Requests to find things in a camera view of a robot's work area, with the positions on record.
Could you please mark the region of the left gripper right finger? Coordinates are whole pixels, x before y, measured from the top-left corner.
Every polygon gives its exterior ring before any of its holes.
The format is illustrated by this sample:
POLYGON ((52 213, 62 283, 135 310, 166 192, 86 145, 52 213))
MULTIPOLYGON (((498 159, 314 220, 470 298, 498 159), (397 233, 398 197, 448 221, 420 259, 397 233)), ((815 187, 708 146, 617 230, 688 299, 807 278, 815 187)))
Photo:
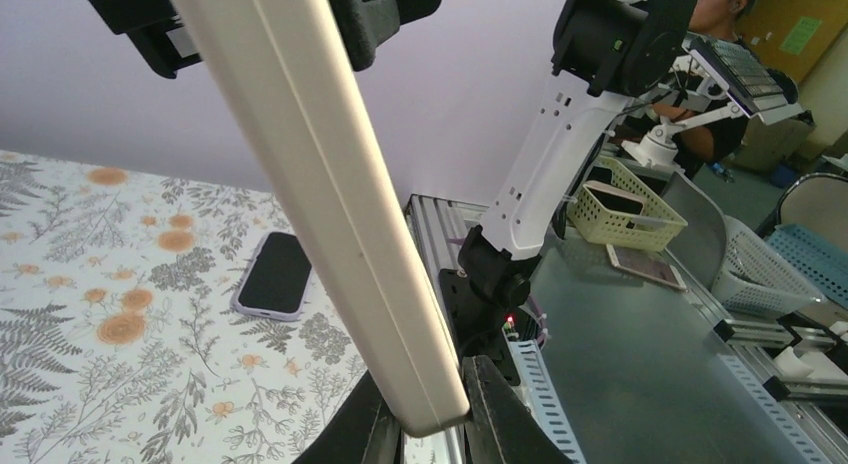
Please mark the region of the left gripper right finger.
POLYGON ((569 463, 487 356, 465 357, 462 379, 470 403, 464 422, 471 463, 569 463))

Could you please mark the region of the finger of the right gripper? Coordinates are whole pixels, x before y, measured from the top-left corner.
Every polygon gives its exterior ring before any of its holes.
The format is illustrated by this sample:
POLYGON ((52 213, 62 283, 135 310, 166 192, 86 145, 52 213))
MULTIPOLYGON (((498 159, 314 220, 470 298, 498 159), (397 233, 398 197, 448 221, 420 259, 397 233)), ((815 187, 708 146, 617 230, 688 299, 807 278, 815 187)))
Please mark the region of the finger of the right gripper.
POLYGON ((328 0, 350 65, 371 67, 377 48, 400 28, 435 13, 442 0, 328 0))

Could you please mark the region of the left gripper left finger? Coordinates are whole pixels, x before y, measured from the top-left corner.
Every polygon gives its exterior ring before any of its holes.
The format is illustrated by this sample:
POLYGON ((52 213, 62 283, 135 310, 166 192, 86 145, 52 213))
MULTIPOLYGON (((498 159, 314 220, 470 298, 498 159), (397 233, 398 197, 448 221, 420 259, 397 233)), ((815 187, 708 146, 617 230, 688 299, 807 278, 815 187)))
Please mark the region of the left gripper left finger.
POLYGON ((366 371, 319 436, 294 464, 402 462, 402 431, 366 371))

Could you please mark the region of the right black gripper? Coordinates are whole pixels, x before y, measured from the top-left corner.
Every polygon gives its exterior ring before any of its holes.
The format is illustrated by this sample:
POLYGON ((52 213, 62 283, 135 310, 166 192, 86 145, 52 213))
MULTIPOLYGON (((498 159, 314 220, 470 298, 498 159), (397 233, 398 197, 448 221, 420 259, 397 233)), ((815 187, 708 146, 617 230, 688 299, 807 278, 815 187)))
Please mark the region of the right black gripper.
POLYGON ((170 0, 87 0, 115 35, 128 38, 158 76, 175 79, 202 61, 170 0))

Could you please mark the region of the cased black phone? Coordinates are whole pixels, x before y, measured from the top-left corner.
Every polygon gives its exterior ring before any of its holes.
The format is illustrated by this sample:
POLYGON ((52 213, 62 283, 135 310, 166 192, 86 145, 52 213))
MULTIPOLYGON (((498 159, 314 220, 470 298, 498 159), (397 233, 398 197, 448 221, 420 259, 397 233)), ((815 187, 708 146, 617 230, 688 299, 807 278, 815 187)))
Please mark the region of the cased black phone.
POLYGON ((231 307, 249 317, 294 322, 303 311, 312 271, 295 235, 269 232, 248 261, 231 307))
POLYGON ((411 436, 470 403, 329 0, 170 0, 383 400, 411 436))

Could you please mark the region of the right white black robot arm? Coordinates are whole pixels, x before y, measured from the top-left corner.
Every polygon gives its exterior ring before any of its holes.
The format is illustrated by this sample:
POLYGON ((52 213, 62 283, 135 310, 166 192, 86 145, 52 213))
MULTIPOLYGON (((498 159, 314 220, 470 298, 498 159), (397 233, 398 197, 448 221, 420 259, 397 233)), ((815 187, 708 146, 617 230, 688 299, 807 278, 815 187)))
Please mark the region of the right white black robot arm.
MULTIPOLYGON (((390 206, 354 73, 442 0, 88 0, 168 79, 209 67, 308 256, 340 306, 434 301, 390 206)), ((546 96, 505 183, 464 240, 473 290, 522 304, 544 233, 627 102, 664 76, 697 0, 566 0, 546 96)))

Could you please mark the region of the phone in cream basket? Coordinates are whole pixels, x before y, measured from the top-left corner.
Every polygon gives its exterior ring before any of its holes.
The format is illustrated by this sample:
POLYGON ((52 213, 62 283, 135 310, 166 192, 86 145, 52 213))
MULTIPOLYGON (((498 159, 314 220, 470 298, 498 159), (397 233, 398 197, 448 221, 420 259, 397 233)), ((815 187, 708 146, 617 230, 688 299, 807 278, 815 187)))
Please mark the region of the phone in cream basket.
POLYGON ((583 187, 611 211, 641 215, 647 203, 647 199, 643 196, 604 182, 589 180, 583 184, 583 187))

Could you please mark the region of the cream plastic basket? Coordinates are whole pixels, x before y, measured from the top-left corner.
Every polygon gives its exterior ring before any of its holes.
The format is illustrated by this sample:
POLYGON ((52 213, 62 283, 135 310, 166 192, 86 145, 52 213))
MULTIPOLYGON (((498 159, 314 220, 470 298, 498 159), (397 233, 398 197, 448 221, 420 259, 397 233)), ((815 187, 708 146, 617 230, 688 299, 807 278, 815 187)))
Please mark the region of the cream plastic basket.
POLYGON ((567 207, 583 238, 660 252, 688 222, 619 161, 601 157, 567 207))

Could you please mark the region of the floral patterned table mat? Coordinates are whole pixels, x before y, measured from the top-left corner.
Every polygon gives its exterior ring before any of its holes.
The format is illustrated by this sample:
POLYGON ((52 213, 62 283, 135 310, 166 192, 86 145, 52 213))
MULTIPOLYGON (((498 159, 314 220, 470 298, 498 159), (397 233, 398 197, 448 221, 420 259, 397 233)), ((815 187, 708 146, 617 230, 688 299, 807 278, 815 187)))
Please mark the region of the floral patterned table mat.
POLYGON ((1 155, 1 459, 288 463, 365 366, 317 279, 292 323, 230 304, 275 198, 1 155))

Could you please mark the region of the white plastic basket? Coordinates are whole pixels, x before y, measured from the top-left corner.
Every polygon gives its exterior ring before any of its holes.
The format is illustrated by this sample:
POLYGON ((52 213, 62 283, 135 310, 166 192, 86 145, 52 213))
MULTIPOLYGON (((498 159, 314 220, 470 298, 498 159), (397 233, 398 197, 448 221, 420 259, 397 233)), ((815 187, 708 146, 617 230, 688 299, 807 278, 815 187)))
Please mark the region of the white plastic basket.
POLYGON ((825 300, 811 281, 743 222, 726 216, 724 223, 724 260, 710 291, 726 309, 781 317, 825 300))

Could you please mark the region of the blue plastic basket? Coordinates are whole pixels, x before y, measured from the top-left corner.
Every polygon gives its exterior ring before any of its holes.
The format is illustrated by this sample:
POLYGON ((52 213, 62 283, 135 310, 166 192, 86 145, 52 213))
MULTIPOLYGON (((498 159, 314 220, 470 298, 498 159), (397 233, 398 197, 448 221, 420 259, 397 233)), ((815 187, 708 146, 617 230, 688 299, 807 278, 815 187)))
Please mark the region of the blue plastic basket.
POLYGON ((847 308, 847 253, 799 224, 776 227, 766 242, 831 301, 847 308))

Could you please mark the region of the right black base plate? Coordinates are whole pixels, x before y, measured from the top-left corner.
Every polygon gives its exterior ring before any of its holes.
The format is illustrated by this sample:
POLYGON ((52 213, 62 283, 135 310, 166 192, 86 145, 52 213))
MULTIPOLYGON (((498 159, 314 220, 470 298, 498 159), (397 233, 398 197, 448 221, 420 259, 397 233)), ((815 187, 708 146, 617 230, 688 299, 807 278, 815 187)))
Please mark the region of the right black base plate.
POLYGON ((455 269, 440 270, 437 282, 459 357, 486 356, 510 386, 520 386, 509 344, 542 338, 541 313, 528 303, 505 310, 482 300, 455 269))

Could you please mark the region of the aluminium rail frame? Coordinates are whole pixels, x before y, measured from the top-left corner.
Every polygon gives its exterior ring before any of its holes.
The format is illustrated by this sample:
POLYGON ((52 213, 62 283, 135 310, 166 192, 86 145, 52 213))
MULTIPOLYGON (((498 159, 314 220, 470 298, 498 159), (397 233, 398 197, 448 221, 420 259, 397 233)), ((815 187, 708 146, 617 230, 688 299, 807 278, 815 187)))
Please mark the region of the aluminium rail frame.
MULTIPOLYGON (((442 297, 438 274, 442 269, 458 268, 460 241, 483 211, 484 208, 479 205, 419 194, 410 197, 405 209, 407 224, 447 322, 451 321, 450 311, 442 297)), ((402 461, 464 463, 464 428, 455 426, 425 438, 406 436, 403 439, 402 461)))

